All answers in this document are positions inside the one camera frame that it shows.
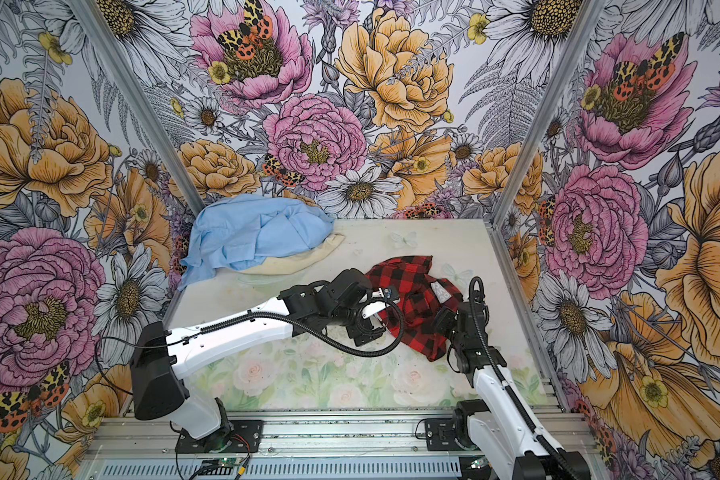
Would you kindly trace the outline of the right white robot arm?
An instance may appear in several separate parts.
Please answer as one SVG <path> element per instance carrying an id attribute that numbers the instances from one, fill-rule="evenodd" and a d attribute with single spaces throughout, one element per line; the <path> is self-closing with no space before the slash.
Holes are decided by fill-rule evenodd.
<path id="1" fill-rule="evenodd" d="M 447 358 L 477 394 L 454 411 L 458 444 L 482 452 L 499 479 L 590 479 L 583 455 L 566 450 L 542 425 L 501 353 L 488 344 L 487 306 L 467 300 L 440 317 L 449 342 Z"/>

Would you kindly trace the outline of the red black plaid shirt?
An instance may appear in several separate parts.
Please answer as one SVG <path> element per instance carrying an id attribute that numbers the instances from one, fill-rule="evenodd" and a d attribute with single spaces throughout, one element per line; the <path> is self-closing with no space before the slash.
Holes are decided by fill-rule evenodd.
<path id="1" fill-rule="evenodd" d="M 393 287 L 404 317 L 402 342 L 430 362 L 446 354 L 446 337 L 436 329 L 441 310 L 455 311 L 463 301 L 459 288 L 430 274 L 432 256 L 393 257 L 372 266 L 366 277 L 374 289 Z"/>

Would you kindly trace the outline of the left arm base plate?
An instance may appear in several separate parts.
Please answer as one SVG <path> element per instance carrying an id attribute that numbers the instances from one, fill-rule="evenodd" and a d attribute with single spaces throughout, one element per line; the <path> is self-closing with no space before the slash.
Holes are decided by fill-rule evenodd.
<path id="1" fill-rule="evenodd" d="M 177 441 L 178 454 L 257 453 L 263 438 L 262 420 L 231 420 L 220 430 L 196 440 L 185 435 Z"/>

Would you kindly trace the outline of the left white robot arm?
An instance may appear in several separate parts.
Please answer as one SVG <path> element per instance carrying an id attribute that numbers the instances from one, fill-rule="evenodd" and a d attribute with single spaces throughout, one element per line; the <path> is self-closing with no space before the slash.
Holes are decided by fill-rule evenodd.
<path id="1" fill-rule="evenodd" d="M 134 416 L 163 420 L 190 439 L 215 448 L 233 426 L 218 398 L 193 393 L 185 380 L 232 354 L 273 341 L 310 334 L 336 349 L 359 355 L 359 347 L 384 335 L 374 316 L 395 314 L 394 287 L 375 287 L 357 269 L 332 281 L 295 285 L 253 308 L 206 323 L 145 328 L 130 360 Z"/>

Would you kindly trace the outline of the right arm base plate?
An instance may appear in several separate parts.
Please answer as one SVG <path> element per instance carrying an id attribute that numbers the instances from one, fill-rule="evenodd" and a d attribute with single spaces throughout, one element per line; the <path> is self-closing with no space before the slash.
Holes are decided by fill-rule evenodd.
<path id="1" fill-rule="evenodd" d="M 460 414 L 450 417 L 427 418 L 424 420 L 424 441 L 428 451 L 455 452 L 476 448 L 469 439 L 466 420 Z"/>

